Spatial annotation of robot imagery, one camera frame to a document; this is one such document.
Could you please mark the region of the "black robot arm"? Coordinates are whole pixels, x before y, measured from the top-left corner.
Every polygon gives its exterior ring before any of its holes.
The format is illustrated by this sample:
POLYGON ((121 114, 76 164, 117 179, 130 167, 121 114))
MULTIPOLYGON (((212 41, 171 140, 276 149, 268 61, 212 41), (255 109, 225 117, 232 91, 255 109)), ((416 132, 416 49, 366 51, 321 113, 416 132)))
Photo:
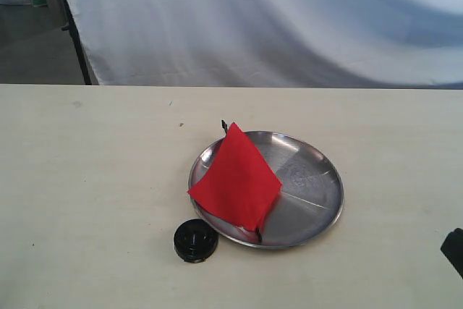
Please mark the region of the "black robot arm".
POLYGON ((463 230, 461 228, 449 232, 441 245, 441 252, 456 272, 463 277, 463 230))

